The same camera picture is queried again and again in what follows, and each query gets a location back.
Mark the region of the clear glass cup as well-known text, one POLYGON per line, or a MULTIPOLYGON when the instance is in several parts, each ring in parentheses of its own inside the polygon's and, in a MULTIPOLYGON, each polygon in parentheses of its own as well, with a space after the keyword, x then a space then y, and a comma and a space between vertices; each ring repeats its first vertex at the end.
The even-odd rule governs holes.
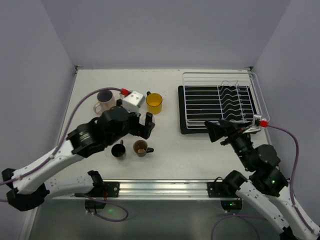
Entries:
MULTIPOLYGON (((149 112, 145 112, 140 116, 139 123, 141 125, 145 125, 146 124, 147 117, 149 116, 148 113, 149 112)), ((155 124, 155 117, 154 117, 153 114, 151 114, 151 121, 152 121, 153 124, 155 124)))

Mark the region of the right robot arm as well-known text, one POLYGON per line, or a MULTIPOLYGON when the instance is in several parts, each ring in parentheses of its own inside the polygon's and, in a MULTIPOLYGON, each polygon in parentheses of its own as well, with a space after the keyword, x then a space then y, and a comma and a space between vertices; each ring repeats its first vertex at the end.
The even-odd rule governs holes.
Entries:
POLYGON ((287 179, 279 169, 280 158, 270 144, 253 146, 250 135, 269 127, 269 122, 256 116, 253 122, 236 123, 220 119, 204 123, 210 141, 221 138, 222 146, 230 145, 245 171, 245 177, 233 170, 220 183, 207 186, 218 194, 237 196, 255 208, 279 233, 282 240, 318 240, 320 226, 298 203, 293 191, 294 177, 287 179))

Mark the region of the yellow mug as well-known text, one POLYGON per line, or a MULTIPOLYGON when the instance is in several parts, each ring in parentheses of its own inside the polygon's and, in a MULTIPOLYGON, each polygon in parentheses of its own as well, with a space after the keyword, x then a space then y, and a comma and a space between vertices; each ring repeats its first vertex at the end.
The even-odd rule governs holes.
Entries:
POLYGON ((163 98, 158 93, 146 93, 147 111, 153 115, 157 115, 162 111, 163 98))

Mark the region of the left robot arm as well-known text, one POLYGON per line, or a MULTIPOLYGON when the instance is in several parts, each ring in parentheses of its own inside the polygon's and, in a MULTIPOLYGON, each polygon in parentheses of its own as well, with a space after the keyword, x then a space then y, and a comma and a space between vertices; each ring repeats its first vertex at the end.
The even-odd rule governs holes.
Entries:
POLYGON ((20 169, 7 168, 1 175, 10 190, 5 202, 24 212, 40 206, 46 199, 76 194, 102 197, 106 185, 96 170, 60 180, 57 173, 80 162, 130 134, 147 140, 155 127, 153 114, 145 114, 144 124, 140 114, 128 112, 121 106, 112 107, 87 123, 68 133, 56 148, 35 162, 20 169))

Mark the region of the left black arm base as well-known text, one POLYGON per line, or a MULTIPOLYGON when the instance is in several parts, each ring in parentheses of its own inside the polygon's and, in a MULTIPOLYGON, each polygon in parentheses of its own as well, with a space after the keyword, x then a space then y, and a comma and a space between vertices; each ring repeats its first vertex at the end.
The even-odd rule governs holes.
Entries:
MULTIPOLYGON (((94 187, 86 195, 91 198, 102 198, 104 201, 108 198, 117 198, 120 191, 120 183, 117 181, 104 181, 103 187, 94 187)), ((84 202, 84 208, 86 210, 95 211, 103 210, 105 208, 105 203, 99 203, 90 199, 86 199, 84 202)))

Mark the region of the pale pink mug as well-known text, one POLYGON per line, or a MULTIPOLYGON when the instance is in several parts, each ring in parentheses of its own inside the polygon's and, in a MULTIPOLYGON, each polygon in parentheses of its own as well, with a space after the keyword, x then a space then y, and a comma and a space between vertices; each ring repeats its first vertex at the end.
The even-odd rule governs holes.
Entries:
POLYGON ((110 110, 116 106, 116 100, 110 90, 102 90, 97 94, 97 103, 94 105, 93 110, 97 115, 110 110))

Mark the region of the white faceted mug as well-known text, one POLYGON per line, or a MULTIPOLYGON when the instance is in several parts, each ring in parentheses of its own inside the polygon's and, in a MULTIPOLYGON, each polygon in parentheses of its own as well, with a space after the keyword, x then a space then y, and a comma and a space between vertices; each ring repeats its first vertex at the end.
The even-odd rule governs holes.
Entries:
POLYGON ((117 99, 116 100, 116 106, 122 108, 123 107, 123 100, 122 99, 117 99))

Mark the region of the dark brown cup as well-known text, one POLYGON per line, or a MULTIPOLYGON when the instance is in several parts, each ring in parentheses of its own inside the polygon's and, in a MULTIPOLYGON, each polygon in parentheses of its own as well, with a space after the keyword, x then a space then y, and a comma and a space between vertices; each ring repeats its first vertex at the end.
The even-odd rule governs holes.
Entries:
POLYGON ((118 160, 124 160, 126 158, 126 147, 124 146, 123 140, 120 140, 119 143, 111 148, 111 154, 118 160))

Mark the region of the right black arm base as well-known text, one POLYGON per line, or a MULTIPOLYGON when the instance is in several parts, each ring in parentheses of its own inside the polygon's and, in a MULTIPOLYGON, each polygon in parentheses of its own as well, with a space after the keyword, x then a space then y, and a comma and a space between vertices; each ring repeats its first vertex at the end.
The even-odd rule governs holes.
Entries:
POLYGON ((222 198, 220 205, 227 213, 239 213, 243 208, 243 200, 236 195, 236 191, 240 190, 241 184, 245 180, 239 176, 228 176, 225 178, 217 177, 213 181, 208 181, 207 194, 209 198, 222 198))

